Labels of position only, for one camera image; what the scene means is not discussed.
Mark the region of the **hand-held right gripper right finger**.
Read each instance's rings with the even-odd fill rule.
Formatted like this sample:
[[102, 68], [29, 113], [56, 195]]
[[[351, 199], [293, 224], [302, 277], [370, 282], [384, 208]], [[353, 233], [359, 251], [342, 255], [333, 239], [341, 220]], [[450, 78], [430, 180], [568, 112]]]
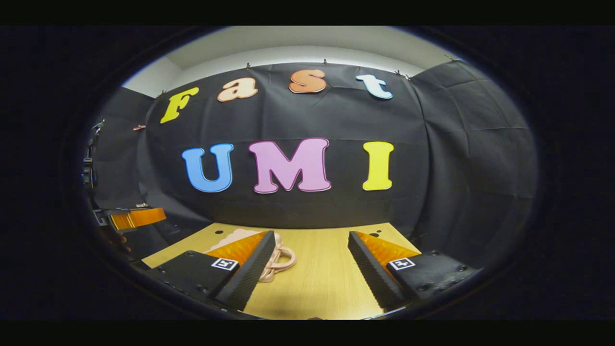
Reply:
[[358, 231], [349, 233], [348, 249], [383, 309], [437, 296], [480, 272], [439, 250], [422, 254]]

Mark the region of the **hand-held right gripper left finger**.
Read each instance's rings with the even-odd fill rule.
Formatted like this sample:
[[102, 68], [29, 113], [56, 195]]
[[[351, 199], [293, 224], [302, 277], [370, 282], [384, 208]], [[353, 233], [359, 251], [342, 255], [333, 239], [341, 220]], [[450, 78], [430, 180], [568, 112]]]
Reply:
[[274, 232], [259, 232], [208, 253], [187, 250], [147, 274], [204, 304], [244, 310], [274, 248]]

